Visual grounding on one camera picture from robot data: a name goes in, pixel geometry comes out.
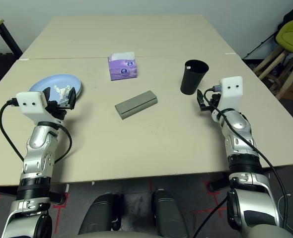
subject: black cable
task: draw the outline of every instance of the black cable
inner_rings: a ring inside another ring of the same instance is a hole
[[[284,216],[283,216],[283,222],[282,222],[282,228],[285,229],[286,225],[287,225],[287,217],[288,217],[288,197],[286,194],[286,190],[285,187],[281,181],[280,176],[278,175],[276,169],[273,167],[273,165],[270,163],[270,161],[266,158],[266,156],[264,156],[263,153],[261,153],[255,146],[253,146],[249,141],[247,141],[243,136],[241,136],[237,131],[234,130],[234,128],[231,126],[231,124],[229,123],[229,121],[227,120],[227,117],[224,115],[224,113],[222,113],[217,107],[215,107],[212,103],[210,103],[210,101],[207,99],[206,97],[206,93],[208,91],[213,91],[214,88],[210,88],[207,89],[203,95],[204,99],[206,100],[206,102],[213,107],[225,120],[225,122],[227,123],[227,125],[229,126],[229,128],[231,129],[232,132],[234,132],[235,135],[237,135],[242,141],[244,141],[247,145],[249,145],[254,151],[256,151],[269,165],[269,167],[272,169],[272,171],[274,172],[276,179],[278,180],[278,183],[280,185],[281,191],[283,193],[284,196]]]
[[[8,143],[11,145],[11,147],[13,148],[13,150],[16,152],[16,154],[19,156],[19,158],[21,159],[21,161],[24,161],[23,156],[20,154],[20,152],[18,151],[18,149],[15,147],[15,145],[13,144],[13,142],[11,141],[11,139],[9,138],[9,136],[7,135],[7,133],[5,132],[4,128],[3,128],[3,123],[2,123],[2,116],[3,116],[3,112],[5,110],[5,108],[9,105],[15,105],[14,102],[12,102],[11,100],[7,101],[3,107],[0,110],[0,129],[4,135],[4,137],[6,138],[6,140],[8,141]]]
[[[272,34],[271,36],[269,36],[266,40],[262,41],[256,48],[254,48],[251,52],[249,52],[244,58],[242,58],[243,60],[245,58],[247,58],[247,56],[249,56],[251,53],[253,53],[256,49],[258,49],[263,43],[265,43],[267,40],[269,40],[272,36],[274,36],[274,34]]]
[[[72,147],[72,144],[73,144],[73,140],[72,140],[72,136],[70,135],[69,131],[66,129],[66,127],[62,126],[62,125],[58,125],[60,129],[62,129],[63,132],[65,132],[65,134],[68,136],[68,139],[69,139],[69,147],[68,149],[66,150],[66,152],[61,156],[59,157],[57,160],[55,160],[55,164],[61,160],[66,154],[68,154],[68,152],[71,150],[71,147]]]
[[[203,228],[203,226],[206,224],[206,222],[211,218],[211,216],[227,201],[227,196],[226,198],[218,204],[213,211],[206,217],[206,219],[202,222],[202,224],[197,228],[195,234],[193,235],[193,238],[196,238],[198,232]]]
[[[7,106],[10,106],[10,105],[18,106],[17,100],[15,98],[13,98],[12,100],[8,100],[3,105],[3,107],[0,109],[0,129],[1,129],[4,137],[8,141],[8,143],[11,145],[12,149],[16,152],[16,154],[19,156],[19,158],[21,159],[21,161],[24,162],[24,157],[20,154],[20,152],[18,151],[18,149],[16,148],[16,146],[13,144],[13,142],[11,141],[11,139],[9,138],[9,136],[7,135],[6,131],[4,130],[3,123],[2,123],[3,112],[4,112],[5,108]],[[69,138],[69,147],[68,147],[67,151],[61,157],[59,157],[55,161],[55,163],[57,163],[58,161],[60,161],[71,150],[71,147],[72,147],[72,144],[73,144],[72,136],[70,135],[69,131],[64,126],[62,126],[62,125],[58,125],[58,126],[68,136],[68,138]]]

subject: black cable on floor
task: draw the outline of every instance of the black cable on floor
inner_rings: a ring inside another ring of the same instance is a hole
[[[193,238],[196,238],[198,232],[200,232],[200,230],[203,228],[203,226],[206,224],[206,222],[211,218],[211,216],[227,201],[227,196],[226,198],[224,198],[223,201],[220,202],[220,204],[218,204],[213,211],[211,211],[211,213],[205,218],[205,220],[201,223],[201,225],[197,228],[195,234],[193,235]]]

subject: table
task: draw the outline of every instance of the table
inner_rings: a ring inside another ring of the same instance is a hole
[[[201,15],[54,17],[21,59],[234,54]]]
[[[7,28],[4,25],[4,20],[0,19],[0,35],[2,36],[5,43],[8,45],[8,47],[13,52],[16,59],[20,58],[20,56],[23,54],[19,46],[16,44],[15,40],[7,30]]]
[[[226,44],[218,35],[214,41]],[[187,96],[179,90],[184,62],[199,59],[210,67],[200,84],[201,90],[216,85],[223,77],[243,77],[240,108],[251,122],[258,148],[274,166],[293,164],[290,114],[238,55],[225,54],[229,46],[211,54],[199,52],[204,48],[178,56],[137,57],[138,77],[119,81],[110,81],[107,58],[18,60],[0,82],[0,108],[9,97],[27,91],[49,75],[70,73],[82,81],[83,93],[65,119],[73,147],[55,165],[52,182],[225,171],[228,164],[219,125],[210,113],[200,112],[196,95]],[[158,103],[121,120],[114,106],[147,90],[157,95]],[[3,124],[24,154],[33,130],[32,121],[19,108],[10,107],[4,112]],[[60,136],[58,155],[68,142],[63,133]],[[21,166],[0,132],[0,185],[17,185]]]

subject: black cup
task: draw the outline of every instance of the black cup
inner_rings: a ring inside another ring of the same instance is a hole
[[[181,92],[186,95],[195,93],[202,78],[209,70],[203,61],[191,59],[185,63],[184,76],[181,84]]]

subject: white wall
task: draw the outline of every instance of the white wall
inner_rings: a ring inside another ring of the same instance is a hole
[[[202,14],[244,57],[291,9],[293,0],[0,0],[0,18],[23,51],[55,15]],[[264,58],[274,45],[251,58]],[[1,39],[0,52],[10,52]]]

